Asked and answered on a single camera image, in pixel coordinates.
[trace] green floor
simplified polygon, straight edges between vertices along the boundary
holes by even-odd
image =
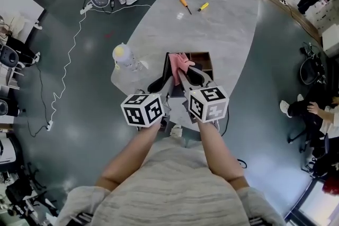
[[[46,8],[31,49],[41,52],[43,99],[50,119],[53,92],[63,89],[63,66],[78,31],[84,0],[35,0]],[[151,5],[155,0],[139,0]],[[67,192],[75,186],[93,185],[106,163],[136,133],[126,125],[120,103],[125,98],[110,81],[114,68],[113,48],[127,43],[148,7],[124,9],[112,15],[90,11],[71,53],[66,91],[57,101],[52,130],[30,137],[27,118],[16,118],[15,133],[26,161],[40,169],[38,180],[62,207]],[[303,127],[279,110],[280,99],[293,102],[307,89],[298,82],[303,61],[302,42],[315,41],[290,17],[267,0],[260,3],[258,23],[245,67],[230,97],[230,120],[224,136],[234,155],[248,164],[249,183],[262,190],[282,214],[295,204],[310,179],[300,168],[298,143],[286,138]],[[24,70],[21,89],[15,96],[26,108],[32,132],[46,124],[40,98],[41,83],[36,67]],[[221,129],[225,128],[224,120]],[[199,138],[184,130],[188,138]]]

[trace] wooden beam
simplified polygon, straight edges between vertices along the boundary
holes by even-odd
[[[274,4],[276,4],[278,7],[280,7],[281,9],[283,9],[284,11],[286,11],[299,25],[301,25],[301,27],[308,33],[311,35],[312,38],[314,38],[320,46],[322,45],[322,39],[319,36],[319,32],[316,29],[316,27],[314,25],[312,25],[312,23],[310,21],[308,21],[299,11],[297,8],[289,5],[289,6],[285,6],[284,4],[282,4],[279,0],[270,0],[272,1]]]

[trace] screwdriver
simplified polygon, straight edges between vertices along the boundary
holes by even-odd
[[[186,3],[186,0],[180,0],[180,2],[189,10],[190,14],[192,15],[192,13],[191,13],[191,11],[189,9],[189,6]]]
[[[203,4],[200,9],[198,9],[198,12],[201,12],[204,8],[206,8],[208,6],[208,2],[206,2],[205,4]]]

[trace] water bottle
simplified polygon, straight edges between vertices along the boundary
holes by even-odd
[[[116,69],[128,69],[131,71],[139,71],[142,69],[140,61],[136,60],[132,50],[126,44],[120,44],[113,50],[113,59]]]

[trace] gray marble table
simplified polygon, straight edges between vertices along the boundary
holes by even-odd
[[[140,72],[114,70],[111,81],[125,94],[133,94],[159,78],[167,52],[210,53],[214,80],[231,96],[243,70],[255,31],[259,0],[156,0],[140,21],[127,45],[148,66]],[[201,12],[205,2],[209,6]],[[171,121],[198,130],[181,105],[170,98]]]

